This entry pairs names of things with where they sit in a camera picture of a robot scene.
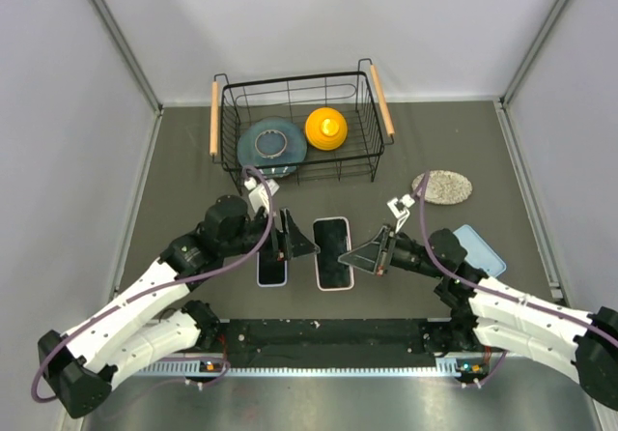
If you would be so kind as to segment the light blue phone case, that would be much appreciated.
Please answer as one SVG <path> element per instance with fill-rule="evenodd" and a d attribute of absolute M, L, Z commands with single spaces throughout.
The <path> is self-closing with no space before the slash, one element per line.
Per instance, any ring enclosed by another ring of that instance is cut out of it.
<path fill-rule="evenodd" d="M 491 277 L 500 277 L 507 265 L 488 243 L 468 224 L 454 231 L 461 246 L 467 251 L 465 261 Z"/>

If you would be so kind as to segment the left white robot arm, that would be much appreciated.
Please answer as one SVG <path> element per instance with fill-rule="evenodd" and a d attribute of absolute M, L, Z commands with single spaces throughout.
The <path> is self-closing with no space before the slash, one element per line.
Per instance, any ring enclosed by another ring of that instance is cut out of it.
<path fill-rule="evenodd" d="M 241 197 L 224 195 L 116 299 L 69 330 L 44 334 L 36 378 L 46 381 L 50 398 L 70 417 L 84 417 L 151 363 L 194 347 L 205 351 L 218 341 L 219 320 L 204 302 L 189 301 L 153 326 L 155 315 L 253 255 L 285 262 L 317 250 L 288 209 L 273 214 L 260 207 L 251 215 Z"/>

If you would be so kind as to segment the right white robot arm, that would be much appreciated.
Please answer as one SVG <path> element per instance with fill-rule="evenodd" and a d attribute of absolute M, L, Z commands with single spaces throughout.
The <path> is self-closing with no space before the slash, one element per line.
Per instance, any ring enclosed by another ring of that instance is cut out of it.
<path fill-rule="evenodd" d="M 443 228 L 421 241 L 384 225 L 369 242 L 339 258 L 384 276 L 399 268 L 438 279 L 435 293 L 451 309 L 460 348 L 478 344 L 534 360 L 572 379 L 595 401 L 617 407 L 617 312 L 572 309 L 519 291 L 466 261 L 457 236 Z"/>

